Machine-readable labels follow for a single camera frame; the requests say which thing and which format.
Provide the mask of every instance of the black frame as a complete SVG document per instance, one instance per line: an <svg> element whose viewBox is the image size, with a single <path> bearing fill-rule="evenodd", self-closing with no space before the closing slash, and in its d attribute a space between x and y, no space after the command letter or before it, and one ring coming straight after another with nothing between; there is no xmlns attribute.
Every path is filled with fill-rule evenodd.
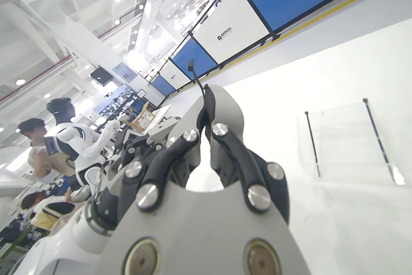
<svg viewBox="0 0 412 275"><path fill-rule="evenodd" d="M245 54L246 52L248 52L249 50L252 50L253 48L257 47L259 44L260 46L263 46L264 43L270 38L272 37L272 41L278 39L281 36L281 31L283 31L284 29L290 27L291 25L295 24L296 22L302 20L303 18L309 16L310 14L314 13L315 11L321 9L322 7L324 7L325 5L331 3L334 0L324 0L322 3L319 3L318 5L312 7L311 9L307 10L306 12L302 13L300 16L297 16L296 18L292 19L291 21L287 22L286 24L284 24L283 26L277 28L277 29L272 29L269 25L269 23L267 22L267 20L264 18L264 16L262 15L262 13L259 11L259 9L257 9L255 3L252 0L247 0L247 2L249 3L249 5L252 7L252 9L254 10L254 12L256 13L256 15L259 17L259 19L262 21L262 23L264 24L264 26L266 27L266 29L269 31L269 34L264 36L263 38L257 40L255 43L249 45L248 47L244 48L243 50L241 50L240 52L234 54L233 56L231 56L230 58L228 58L227 60L225 60L224 62L218 64L216 62L215 59L213 59L213 57L210 55L210 53L207 52L207 50L205 50L205 48L202 46L202 44L200 42L198 42L196 40L196 38L193 35L193 29L198 26L201 21L205 18L205 16L207 16L207 13L209 12L209 10L213 7L216 6L215 2L217 0L214 0L213 2L210 2L206 11L204 12L203 16L200 17L197 22L190 28L190 30L187 32L187 35L184 37L184 39L181 41L181 43L177 46L177 48L179 46L181 46L184 41L187 39L187 37L191 37L197 44L199 44L199 46L207 53L207 55L215 62L216 66L212 69L210 69L209 71L206 71L205 73L203 73L202 75L198 76L198 78L202 78L204 76L207 76L209 73L211 73L212 71L215 71L217 69L223 69L225 65L227 65L228 63L232 62L233 60L237 59L238 57L242 56L243 54ZM190 84L194 84L194 80L192 79L191 82L181 86L180 88L178 88L175 92L173 92L172 94L178 93L181 90L183 90L185 87L187 87ZM163 101L159 104L159 106L161 106L163 104L163 102L172 94L169 94L165 97L165 99L163 99Z"/></svg>

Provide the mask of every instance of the dark hair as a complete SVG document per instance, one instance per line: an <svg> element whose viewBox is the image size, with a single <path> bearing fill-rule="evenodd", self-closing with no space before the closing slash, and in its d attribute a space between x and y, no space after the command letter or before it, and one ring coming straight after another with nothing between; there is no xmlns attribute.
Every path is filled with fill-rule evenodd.
<svg viewBox="0 0 412 275"><path fill-rule="evenodd" d="M30 118L25 122L21 122L17 127L22 135L26 136L26 132L33 132L37 128L43 128L45 126L44 121L40 118Z"/></svg>
<svg viewBox="0 0 412 275"><path fill-rule="evenodd" d="M22 200L22 204L20 204L21 208L23 210L29 209L35 203L36 198L43 193L44 191L37 191L26 195Z"/></svg>

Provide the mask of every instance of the white display panel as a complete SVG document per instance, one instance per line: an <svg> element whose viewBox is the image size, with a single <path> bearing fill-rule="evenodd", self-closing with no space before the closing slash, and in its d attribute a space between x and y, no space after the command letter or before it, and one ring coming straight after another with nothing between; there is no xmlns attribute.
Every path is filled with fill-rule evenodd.
<svg viewBox="0 0 412 275"><path fill-rule="evenodd" d="M175 89L178 89L190 82L187 75L180 71L179 68L170 60L168 60L160 70L160 75Z"/></svg>
<svg viewBox="0 0 412 275"><path fill-rule="evenodd" d="M215 5L194 37L218 63L269 34L247 0L217 0Z"/></svg>

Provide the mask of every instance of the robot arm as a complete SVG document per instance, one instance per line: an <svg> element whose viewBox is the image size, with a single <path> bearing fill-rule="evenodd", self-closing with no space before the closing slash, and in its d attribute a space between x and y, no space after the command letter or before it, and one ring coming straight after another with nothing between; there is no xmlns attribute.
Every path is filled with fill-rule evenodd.
<svg viewBox="0 0 412 275"><path fill-rule="evenodd" d="M113 137L116 131L120 129L120 125L121 123L119 121L108 121L97 141L92 146L87 147L82 156L85 158L97 158L107 142Z"/></svg>

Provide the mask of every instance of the black pole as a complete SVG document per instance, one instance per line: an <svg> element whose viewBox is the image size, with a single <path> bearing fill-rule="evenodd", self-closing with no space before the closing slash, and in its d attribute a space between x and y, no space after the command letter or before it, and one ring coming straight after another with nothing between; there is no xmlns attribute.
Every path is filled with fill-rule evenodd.
<svg viewBox="0 0 412 275"><path fill-rule="evenodd" d="M369 108L369 101L367 98L363 98L362 100L365 103L366 110L368 111L369 119L370 119L370 122L372 123L373 131L375 131L375 136L376 136L376 139L378 140L378 144L381 149L382 156L384 157L385 163L388 165L388 171L389 171L390 177L392 178L394 182L396 182L395 177L393 176L392 167L390 166L390 163L386 155L384 146L382 144L381 138L379 137L378 129L376 128L375 121L373 120L373 117L372 117L372 112L370 111L370 108Z"/></svg>
<svg viewBox="0 0 412 275"><path fill-rule="evenodd" d="M269 34L272 37L272 41L274 41L275 39L278 39L280 36L279 34L276 34L272 28L270 27L269 23L267 22L267 20L264 18L264 16L262 15L262 13L260 13L259 9L257 8L257 6L255 5L255 3L253 2L253 0L246 0L249 5L252 7L253 11L256 13L256 15L259 17L260 21L262 22L262 24L265 26L265 28L268 30Z"/></svg>
<svg viewBox="0 0 412 275"><path fill-rule="evenodd" d="M306 119L308 120L310 138L311 138L311 140L312 140L313 152L314 152L314 154L315 154L316 169L317 169L317 171L318 171L318 176L319 176L319 178L320 178L320 177L321 177L321 171L319 170L318 155L317 155L317 153L316 153L315 141L313 140L312 128L310 127L309 112L305 111L305 115L306 115Z"/></svg>

